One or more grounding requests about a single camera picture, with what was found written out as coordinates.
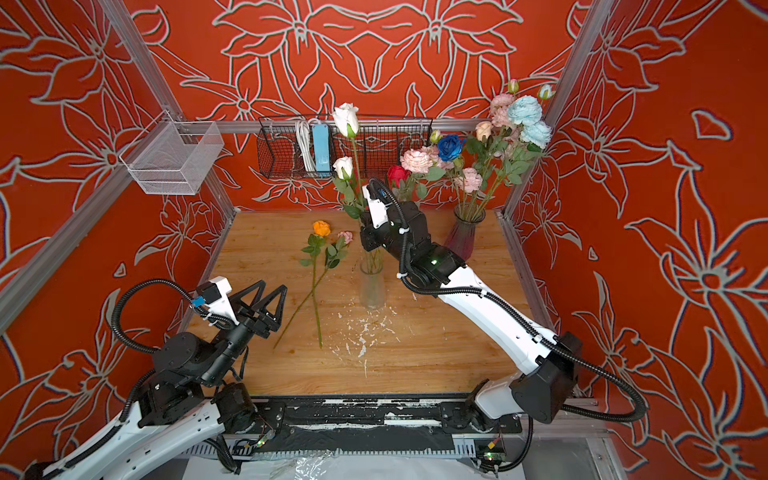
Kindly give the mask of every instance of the wooden table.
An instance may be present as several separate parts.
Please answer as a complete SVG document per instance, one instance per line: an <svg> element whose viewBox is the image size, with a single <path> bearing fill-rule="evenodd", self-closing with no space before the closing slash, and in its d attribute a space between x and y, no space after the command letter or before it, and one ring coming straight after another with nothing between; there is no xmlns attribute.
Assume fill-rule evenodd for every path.
<svg viewBox="0 0 768 480"><path fill-rule="evenodd" d="M441 243L453 225L449 210L426 212L432 239ZM468 392L485 378L516 372L515 364L471 320L431 296L416 296L396 278L397 260L386 255L386 306L369 312L356 304L356 264L362 255L356 220L345 213L238 214L214 268L234 291L264 279L267 292L288 287L283 327L309 292L312 268L299 264L312 223L330 223L332 237L355 232L349 255L317 287L323 348L311 301L274 349L279 334L254 337L244 383L253 395L324 393ZM488 212L468 265L499 295L530 316L501 227ZM195 316L192 333L212 339L214 329Z"/></svg>

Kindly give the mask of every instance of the clear glass vase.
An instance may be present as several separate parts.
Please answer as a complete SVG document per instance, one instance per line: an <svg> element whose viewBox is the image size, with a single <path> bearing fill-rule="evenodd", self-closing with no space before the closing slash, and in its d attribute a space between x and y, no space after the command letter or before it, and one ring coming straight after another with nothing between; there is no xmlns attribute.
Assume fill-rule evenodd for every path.
<svg viewBox="0 0 768 480"><path fill-rule="evenodd" d="M368 310L377 310L386 303L384 287L384 263L382 251L365 252L358 263L360 283L360 305Z"/></svg>
<svg viewBox="0 0 768 480"><path fill-rule="evenodd" d="M466 261L472 256L472 251L475 249L475 229L485 220L485 211L483 210L477 218L465 220L462 218L464 215L462 215L458 207L459 205L456 205L453 208L456 222L453 224L451 231L448 232L445 246Z"/></svg>

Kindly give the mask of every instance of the red wall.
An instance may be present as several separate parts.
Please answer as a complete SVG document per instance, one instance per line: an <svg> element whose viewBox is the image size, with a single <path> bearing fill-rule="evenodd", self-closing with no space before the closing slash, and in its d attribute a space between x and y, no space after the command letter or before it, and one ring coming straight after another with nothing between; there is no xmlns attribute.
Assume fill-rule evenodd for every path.
<svg viewBox="0 0 768 480"><path fill-rule="evenodd" d="M613 426L630 477L765 478L768 15L638 5L601 29L516 227L553 320L645 394Z"/></svg>
<svg viewBox="0 0 768 480"><path fill-rule="evenodd" d="M98 5L0 5L0 289L160 111ZM111 335L115 301L158 276L194 288L223 226L206 187L122 194L0 336L0 478L66 455L116 414L151 362ZM129 304L125 327L159 345L185 309L175 292L150 290Z"/></svg>
<svg viewBox="0 0 768 480"><path fill-rule="evenodd" d="M0 290L160 112L88 0L0 5Z"/></svg>
<svg viewBox="0 0 768 480"><path fill-rule="evenodd" d="M125 3L188 118L254 121L344 102L367 114L485 117L510 78L534 91L560 78L590 2ZM227 149L216 172L243 209L338 204L329 180L260 176L253 135L228 136ZM427 204L451 196L439 188Z"/></svg>

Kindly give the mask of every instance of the light blue flower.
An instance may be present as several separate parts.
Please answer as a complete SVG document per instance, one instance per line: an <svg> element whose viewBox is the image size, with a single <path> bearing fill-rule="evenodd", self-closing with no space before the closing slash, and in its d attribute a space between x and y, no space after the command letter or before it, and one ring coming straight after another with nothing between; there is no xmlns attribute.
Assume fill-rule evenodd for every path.
<svg viewBox="0 0 768 480"><path fill-rule="evenodd" d="M545 149L552 139L552 129L543 121L537 121L533 125L525 125L520 132L520 140L530 141Z"/></svg>
<svg viewBox="0 0 768 480"><path fill-rule="evenodd" d="M507 113L515 125L533 125L541 120L541 105L538 104L536 97L525 95L515 100L515 103L509 106Z"/></svg>

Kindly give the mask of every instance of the black cable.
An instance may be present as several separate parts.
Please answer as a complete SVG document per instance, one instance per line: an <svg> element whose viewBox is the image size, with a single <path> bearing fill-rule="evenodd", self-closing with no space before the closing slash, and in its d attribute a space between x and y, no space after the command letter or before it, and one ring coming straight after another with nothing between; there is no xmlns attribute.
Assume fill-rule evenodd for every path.
<svg viewBox="0 0 768 480"><path fill-rule="evenodd" d="M520 455L511 463L508 463L507 465L499 465L498 471L499 472L508 472L512 470L514 467L520 465L523 460L525 460L525 456L528 454L528 450L531 449L531 443L533 443L533 417L530 415L528 416L528 435L525 437L525 444L523 445L522 452L520 452ZM495 472L496 471L496 464L492 462L487 462L486 460L482 459L480 461L480 469L484 472Z"/></svg>
<svg viewBox="0 0 768 480"><path fill-rule="evenodd" d="M408 270L406 268L407 263L407 257L408 257L408 235L410 233L410 226L408 225L408 221L406 220L406 216L402 211L402 207L400 207L400 203L397 201L397 198L392 194L392 191L389 190L389 188L378 178L371 178L369 180L369 183L374 186L380 193L382 193L385 197L387 197L392 204L395 206L395 209L397 210L398 215L400 216L400 223L402 225L402 228L406 231L402 233L402 249L400 250L400 264L399 264L399 272L401 276L403 274L408 273ZM453 294L472 294L472 295L478 295L483 296L485 295L486 298L490 299L493 303L496 305L499 305L509 316L511 316L517 323L520 324L520 326L525 329L525 331L531 335L532 337L539 336L538 332L536 331L536 328L533 327L532 322L527 321L523 316L515 310L515 308L507 303L504 299L502 299L500 296L494 295L493 293L485 292L482 289L479 289L474 286L460 286L456 288L439 288L439 289L423 289L419 288L413 283L410 283L408 281L407 276L402 276L401 279L402 284L406 286L408 290L411 290L413 293L418 293L419 295L453 295ZM607 370L601 368L600 366L597 366L593 363L588 362L587 360L584 360L567 349L564 349L557 345L556 343L550 342L546 338L541 339L541 344L550 349L552 352L557 353L559 356L571 360L573 363L576 363L585 369L596 373L597 375L605 378L608 382L613 383L620 389L622 389L624 392L626 392L634 404L634 410L629 413L603 413L603 412L594 412L592 410L582 409L579 407L570 406L568 404L564 404L561 409L570 412L570 413L577 413L578 415L582 415L585 417L589 417L591 419L599 419L604 420L606 422L619 422L619 423L625 423L625 422L635 422L639 419L642 419L645 416L645 413L647 411L645 406L645 399L643 396L628 382L625 382L623 379L618 378L613 373L608 372Z"/></svg>
<svg viewBox="0 0 768 480"><path fill-rule="evenodd" d="M139 342L136 342L132 338L130 338L128 335L125 334L123 331L121 325L120 325L120 316L123 313L123 308L125 308L125 304L128 302L128 300L131 299L133 295L136 294L139 290L142 290L144 288L147 288L150 285L165 285L169 286L170 288L176 290L178 293L181 294L181 296L189 303L192 303L194 300L192 296L178 283L174 282L173 280L167 280L164 278L153 278L151 280L145 280L144 282L141 282L137 285L132 286L126 293L123 294L123 296L120 297L118 302L114 305L114 310L112 310L112 321L110 322L110 327L112 328L112 332L114 332L115 336L124 343L128 348L137 350L139 352L143 353L154 353L157 348L153 346L146 346ZM197 306L194 308L195 313L197 315L202 316L204 319L210 321L215 326L222 330L231 330L234 328L234 322L223 316L218 315L216 313L210 313L207 310L205 310L202 306Z"/></svg>
<svg viewBox="0 0 768 480"><path fill-rule="evenodd" d="M104 446L105 443L109 442L109 440L117 435L117 433L120 431L121 428L123 428L123 424L126 420L128 420L128 416L131 414L131 406L136 401L136 396L139 393L139 389L141 388L141 385L144 384L144 382L147 381L149 377L151 377L154 374L154 369L151 369L149 372L145 373L144 376L142 376L138 382L136 382L131 388L131 391L128 393L128 397L125 400L125 404L123 405L123 409L120 412L120 416L118 417L118 424L109 429L109 432L107 432L103 437L101 437L96 443L91 445L87 450L82 452L80 455L72 458L71 460L64 463L64 469L57 468L54 471L48 473L43 477L43 480L50 480L51 478L54 478L58 474L64 472L67 469L70 469L77 465L78 463L82 462L93 452L96 452L98 449L100 449L102 446Z"/></svg>
<svg viewBox="0 0 768 480"><path fill-rule="evenodd" d="M219 458L219 462L221 462L221 465L223 465L224 468L234 473L235 475L240 474L241 462L238 462L232 457L232 453L230 452L229 447L227 447L227 442L224 440L224 437L221 434L219 434L215 440L205 439L204 442L214 447L214 450L216 450L216 456Z"/></svg>

